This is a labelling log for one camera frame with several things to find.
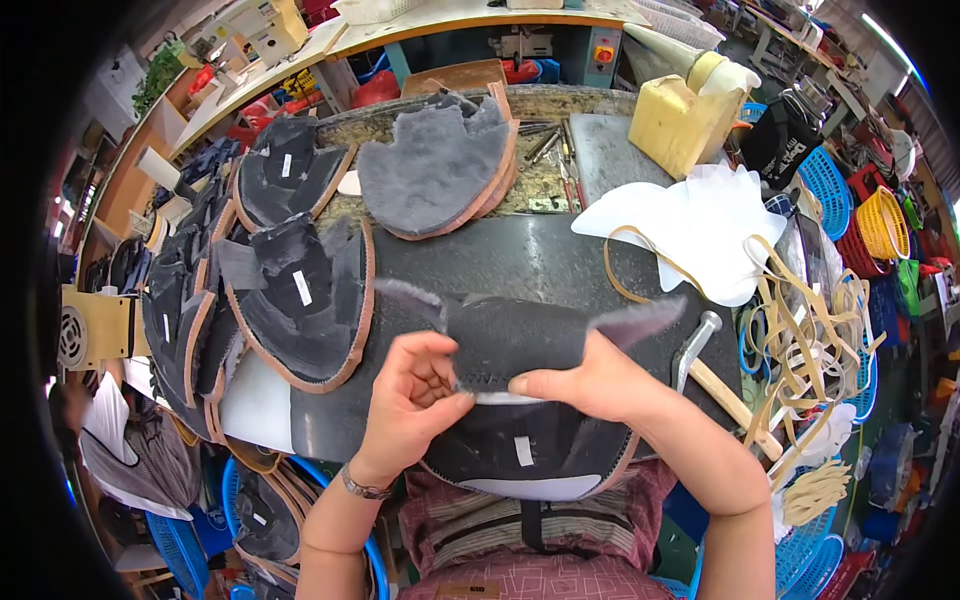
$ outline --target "hand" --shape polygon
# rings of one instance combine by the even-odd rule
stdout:
[[[394,339],[373,382],[363,443],[350,461],[350,476],[359,485],[387,488],[473,408],[473,396],[452,392],[447,355],[456,349],[456,342],[434,331]]]
[[[509,389],[569,404],[597,419],[627,422],[656,386],[662,384],[594,329],[587,334],[579,367],[526,372],[514,377]]]

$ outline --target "metal hammer head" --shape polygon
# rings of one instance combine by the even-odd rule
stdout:
[[[700,350],[704,349],[704,346],[707,345],[707,340],[710,339],[710,335],[714,331],[723,326],[723,320],[720,319],[720,315],[716,314],[712,310],[704,311],[704,314],[700,315],[700,326],[697,327],[697,330],[693,332],[686,342],[680,349],[677,350],[677,353],[673,357],[673,386],[681,394],[684,392],[684,385],[686,385],[686,374],[690,371],[690,365],[693,364],[693,359],[700,354]]]

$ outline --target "wristwatch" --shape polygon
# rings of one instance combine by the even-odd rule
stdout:
[[[349,471],[349,461],[344,463],[343,468],[340,469],[340,477],[344,480],[344,487],[347,488],[347,491],[353,495],[358,495],[361,498],[367,498],[368,500],[386,500],[393,493],[393,486],[386,490],[378,490],[377,488],[365,488],[357,482],[353,481],[353,478],[350,477]]]

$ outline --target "industrial sewing machine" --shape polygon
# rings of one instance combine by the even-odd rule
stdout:
[[[267,66],[297,52],[307,29],[294,0],[235,0],[212,13],[188,32],[187,49],[203,63],[215,60],[216,50],[240,35]]]

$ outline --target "person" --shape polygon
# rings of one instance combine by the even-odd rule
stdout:
[[[120,392],[121,359],[105,361],[97,392],[82,383],[55,383],[48,394],[60,451],[83,459],[100,489],[132,508],[192,520],[188,509],[200,495],[200,446],[180,436],[174,417],[144,399],[129,422],[132,404]]]
[[[303,527],[297,598],[366,597],[362,549],[381,496],[426,452],[430,441],[465,415],[473,399],[454,393],[449,354],[455,341],[436,332],[394,339],[373,383],[363,442],[311,509]],[[669,598],[646,575],[660,528],[661,502],[676,478],[710,514],[697,599],[773,598],[771,495],[760,463],[692,402],[661,384],[597,331],[579,367],[534,371],[510,382],[513,394],[565,402],[597,419],[628,424],[659,460],[634,466],[605,498],[570,505],[564,515],[594,522],[560,523],[537,552],[511,534],[515,500],[454,488],[408,469],[410,499],[400,510],[404,545],[421,580],[400,600],[451,596],[498,598]],[[621,525],[633,527],[623,540]],[[470,544],[456,542],[470,540]]]

